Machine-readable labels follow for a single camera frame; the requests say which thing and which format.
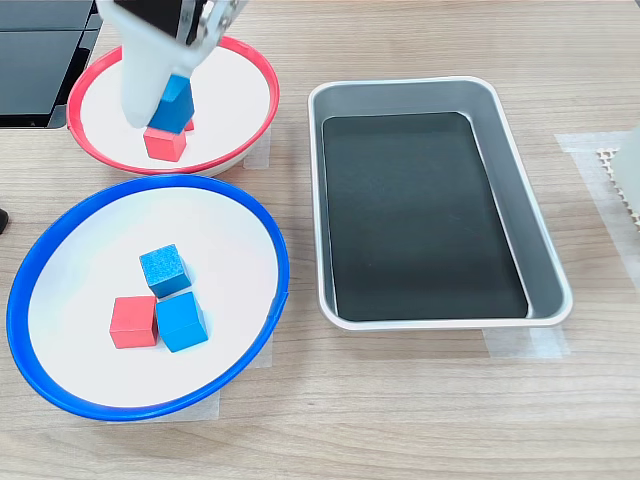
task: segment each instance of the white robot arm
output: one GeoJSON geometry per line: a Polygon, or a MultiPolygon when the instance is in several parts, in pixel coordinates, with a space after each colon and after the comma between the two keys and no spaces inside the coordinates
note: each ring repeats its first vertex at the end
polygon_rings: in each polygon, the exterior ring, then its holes
{"type": "Polygon", "coordinates": [[[190,78],[248,0],[98,0],[122,37],[122,109],[149,124],[172,74],[190,78]]]}

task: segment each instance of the metal tray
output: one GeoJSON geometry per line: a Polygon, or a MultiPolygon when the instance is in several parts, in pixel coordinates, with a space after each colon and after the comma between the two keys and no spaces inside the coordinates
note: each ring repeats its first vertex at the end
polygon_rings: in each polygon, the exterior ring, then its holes
{"type": "Polygon", "coordinates": [[[311,93],[309,123],[318,295],[331,322],[356,331],[544,327],[569,315],[569,283],[488,83],[329,83],[311,93]],[[386,124],[400,136],[388,136],[386,124]],[[440,157],[429,154],[428,139],[440,157]],[[405,140],[418,143],[405,148],[405,140]],[[368,165],[378,173],[362,174],[368,165]],[[411,187],[416,178],[432,183],[411,187]],[[442,179],[457,187],[434,183],[442,179]],[[384,195],[395,195],[396,210],[375,204],[384,195]],[[413,217],[390,223],[409,210],[413,217]],[[389,225],[398,226],[395,236],[389,225]],[[477,247],[485,240],[485,250],[477,247]]]}

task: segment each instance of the tape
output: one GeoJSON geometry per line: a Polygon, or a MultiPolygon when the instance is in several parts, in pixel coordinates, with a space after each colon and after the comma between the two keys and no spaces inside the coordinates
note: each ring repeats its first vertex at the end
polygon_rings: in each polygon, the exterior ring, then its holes
{"type": "Polygon", "coordinates": [[[495,358],[563,358],[571,354],[561,326],[547,328],[487,328],[487,351],[495,358]]]}
{"type": "Polygon", "coordinates": [[[271,127],[253,145],[251,151],[244,158],[244,168],[247,170],[265,170],[269,168],[271,155],[271,127]]]}
{"type": "Polygon", "coordinates": [[[627,274],[635,287],[640,288],[640,235],[598,154],[600,149],[619,149],[629,134],[630,132],[599,132],[556,135],[556,140],[562,150],[573,158],[627,274]]]}

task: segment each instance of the wood grain surface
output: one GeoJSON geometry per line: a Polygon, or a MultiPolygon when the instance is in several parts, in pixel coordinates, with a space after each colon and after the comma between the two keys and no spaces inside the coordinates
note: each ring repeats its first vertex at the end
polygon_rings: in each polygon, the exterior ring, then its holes
{"type": "MultiPolygon", "coordinates": [[[[228,385],[217,421],[98,423],[32,390],[0,325],[0,478],[640,478],[638,294],[553,136],[640,120],[635,2],[254,0],[231,34],[265,54],[282,86],[271,167],[220,177],[256,196],[289,246],[273,367],[228,385]],[[480,331],[350,335],[316,306],[309,92],[455,74],[496,87],[567,270],[576,306],[563,359],[492,358],[480,331]]],[[[117,44],[104,27],[93,58],[117,44]]],[[[0,207],[12,219],[0,236],[1,311],[38,236],[126,178],[66,129],[0,131],[0,207]]]]}

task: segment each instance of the blue bowl rim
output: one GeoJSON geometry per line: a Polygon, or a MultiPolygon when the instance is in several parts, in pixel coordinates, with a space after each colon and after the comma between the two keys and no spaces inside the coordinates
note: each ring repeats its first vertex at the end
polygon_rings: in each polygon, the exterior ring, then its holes
{"type": "Polygon", "coordinates": [[[25,380],[52,404],[82,417],[129,422],[176,412],[206,398],[235,378],[264,347],[273,333],[288,297],[289,258],[287,247],[273,217],[247,192],[208,177],[197,175],[155,175],[137,178],[102,190],[78,203],[53,223],[36,241],[22,262],[7,304],[7,337],[13,359],[25,380]],[[106,205],[128,195],[158,188],[190,187],[224,195],[250,210],[265,226],[273,241],[278,261],[278,285],[265,324],[249,349],[226,372],[207,385],[169,402],[144,407],[112,407],[88,402],[64,390],[44,370],[33,350],[29,335],[29,303],[33,288],[47,261],[64,239],[83,221],[106,205]]]}

